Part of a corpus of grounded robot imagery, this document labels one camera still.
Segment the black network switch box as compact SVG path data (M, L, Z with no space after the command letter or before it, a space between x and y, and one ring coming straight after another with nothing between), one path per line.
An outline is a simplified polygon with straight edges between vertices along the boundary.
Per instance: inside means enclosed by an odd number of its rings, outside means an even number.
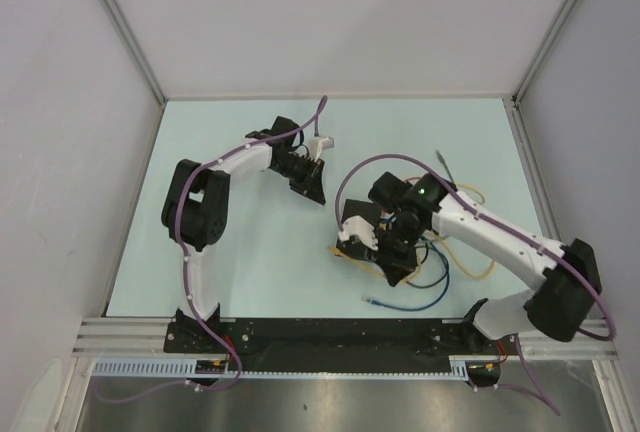
M356 216L356 215L362 216L366 221L368 221L374 226L375 234L378 239L378 245L379 245L378 229L379 229L381 214L382 214L381 207L375 203L354 200L354 199L347 199L344 203L341 215L339 217L338 231L340 230L341 224L345 219L352 216ZM348 242L354 243L359 241L357 239L351 239ZM340 242L338 239L338 233L337 233L336 246L342 253L344 253L344 244L348 242L344 242L344 243Z

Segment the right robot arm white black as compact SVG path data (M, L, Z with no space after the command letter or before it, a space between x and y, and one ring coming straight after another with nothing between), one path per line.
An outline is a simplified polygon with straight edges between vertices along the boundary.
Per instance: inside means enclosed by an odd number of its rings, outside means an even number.
M476 205L457 187L427 173L409 184L384 173L362 213L339 221L338 240L360 246L357 258L376 264L395 286L413 268L414 248L427 232L450 236L513 273L526 288L481 299L466 313L463 345L484 353L497 339L539 331L568 343L601 292L593 248L584 241L538 237Z

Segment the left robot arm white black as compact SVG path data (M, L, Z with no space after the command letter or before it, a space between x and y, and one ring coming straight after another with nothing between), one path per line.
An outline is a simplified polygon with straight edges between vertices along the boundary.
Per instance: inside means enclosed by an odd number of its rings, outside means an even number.
M297 145L296 137L303 135L301 126L278 116L270 128L248 133L240 146L209 164L183 159L176 165L161 222L183 252L183 299L176 317L191 320L185 337L199 351L214 349L221 339L220 326L210 320L219 315L220 301L213 274L203 263L226 229L231 188L271 170L288 180L291 191L326 203L321 154L334 146L334 139L315 132ZM296 152L299 146L305 154Z

